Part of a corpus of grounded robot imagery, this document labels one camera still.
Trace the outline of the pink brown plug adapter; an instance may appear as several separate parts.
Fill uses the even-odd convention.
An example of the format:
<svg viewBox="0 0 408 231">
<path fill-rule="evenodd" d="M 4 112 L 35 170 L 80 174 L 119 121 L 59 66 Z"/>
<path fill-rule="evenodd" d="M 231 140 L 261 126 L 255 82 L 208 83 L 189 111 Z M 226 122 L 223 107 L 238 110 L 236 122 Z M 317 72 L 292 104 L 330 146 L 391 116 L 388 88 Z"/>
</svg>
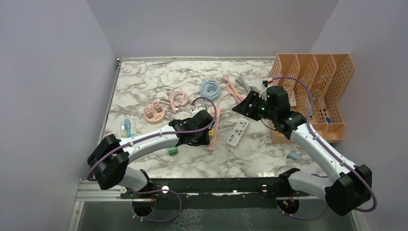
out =
<svg viewBox="0 0 408 231">
<path fill-rule="evenodd" d="M 157 113 L 160 113 L 160 112 L 162 112 L 162 110 L 163 110 L 163 107 L 162 107 L 162 105 L 161 105 L 159 102 L 154 102 L 154 103 L 153 103 L 153 107 L 154 107 L 154 109 L 155 109 L 155 111 L 156 111 Z"/>
</svg>

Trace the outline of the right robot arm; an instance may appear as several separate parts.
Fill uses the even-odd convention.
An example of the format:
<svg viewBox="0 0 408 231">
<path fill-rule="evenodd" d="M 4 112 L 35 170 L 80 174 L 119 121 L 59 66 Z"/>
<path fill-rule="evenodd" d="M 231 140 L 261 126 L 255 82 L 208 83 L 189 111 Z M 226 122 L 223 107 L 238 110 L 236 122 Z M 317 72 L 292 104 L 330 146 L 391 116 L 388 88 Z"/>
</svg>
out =
<svg viewBox="0 0 408 231">
<path fill-rule="evenodd" d="M 352 210 L 371 212 L 377 207 L 377 198 L 371 188 L 372 171 L 366 165 L 357 166 L 325 141 L 299 112 L 290 109 L 289 96 L 282 86 L 267 89 L 264 97 L 255 91 L 232 111 L 252 120 L 270 120 L 274 129 L 301 147 L 326 173 L 317 177 L 293 170 L 278 182 L 278 191 L 285 196 L 302 191 L 324 199 L 337 215 L 344 216 Z M 369 200 L 369 209 L 360 206 Z"/>
</svg>

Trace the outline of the green plug adapter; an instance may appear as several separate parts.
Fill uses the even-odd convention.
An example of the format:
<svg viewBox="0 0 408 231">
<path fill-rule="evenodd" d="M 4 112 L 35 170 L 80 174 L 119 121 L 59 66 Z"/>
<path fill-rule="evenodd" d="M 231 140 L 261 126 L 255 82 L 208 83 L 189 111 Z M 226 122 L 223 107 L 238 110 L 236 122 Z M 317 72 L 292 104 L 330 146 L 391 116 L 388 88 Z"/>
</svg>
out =
<svg viewBox="0 0 408 231">
<path fill-rule="evenodd" d="M 168 153 L 169 156 L 174 156 L 174 155 L 178 154 L 178 149 L 177 149 L 177 147 L 168 148 L 167 153 Z"/>
</svg>

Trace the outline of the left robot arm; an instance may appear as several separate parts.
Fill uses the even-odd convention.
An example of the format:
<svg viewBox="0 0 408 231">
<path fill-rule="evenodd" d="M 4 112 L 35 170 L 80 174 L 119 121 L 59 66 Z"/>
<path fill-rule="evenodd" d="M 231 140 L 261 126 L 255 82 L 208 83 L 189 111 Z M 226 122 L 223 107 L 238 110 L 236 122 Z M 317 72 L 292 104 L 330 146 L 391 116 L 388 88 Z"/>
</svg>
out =
<svg viewBox="0 0 408 231">
<path fill-rule="evenodd" d="M 210 143 L 208 131 L 215 119 L 205 110 L 193 117 L 172 120 L 153 132 L 131 138 L 104 137 L 87 159 L 87 180 L 96 181 L 102 190 L 114 186 L 132 189 L 138 197 L 151 193 L 152 181 L 143 169 L 129 164 L 148 154 L 180 145 L 202 146 Z"/>
</svg>

